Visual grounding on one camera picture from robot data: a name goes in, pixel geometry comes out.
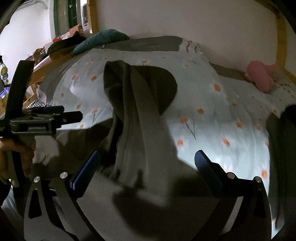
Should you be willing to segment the person's left hand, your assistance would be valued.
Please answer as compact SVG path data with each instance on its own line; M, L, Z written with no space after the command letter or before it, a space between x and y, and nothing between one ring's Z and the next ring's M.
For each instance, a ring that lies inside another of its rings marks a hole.
M36 150L36 141L33 141L31 146L24 146L16 144L10 139L5 139L1 137L1 163L0 163L0 173L1 181L6 184L6 180L10 179L8 171L8 151L14 151L20 154L23 174L28 177L32 172L34 151Z

